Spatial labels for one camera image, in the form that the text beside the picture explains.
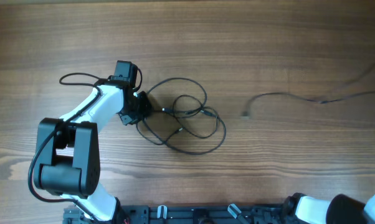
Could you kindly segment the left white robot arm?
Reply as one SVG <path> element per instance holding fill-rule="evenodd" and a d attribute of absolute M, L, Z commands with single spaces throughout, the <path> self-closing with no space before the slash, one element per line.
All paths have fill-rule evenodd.
<path fill-rule="evenodd" d="M 97 78 L 91 94 L 58 119 L 39 123 L 36 153 L 27 184 L 43 202 L 72 202 L 86 223 L 129 223 L 120 201 L 100 183 L 98 134 L 113 115 L 124 125 L 145 119 L 151 110 L 147 94 L 139 91 L 142 72 L 119 60 L 108 78 Z"/>

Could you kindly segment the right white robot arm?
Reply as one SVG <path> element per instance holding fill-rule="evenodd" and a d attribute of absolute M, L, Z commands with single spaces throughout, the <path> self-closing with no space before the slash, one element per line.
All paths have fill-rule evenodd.
<path fill-rule="evenodd" d="M 363 203 L 344 194 L 327 201 L 295 193 L 282 205 L 280 220 L 282 223 L 375 224 L 375 194 Z"/>

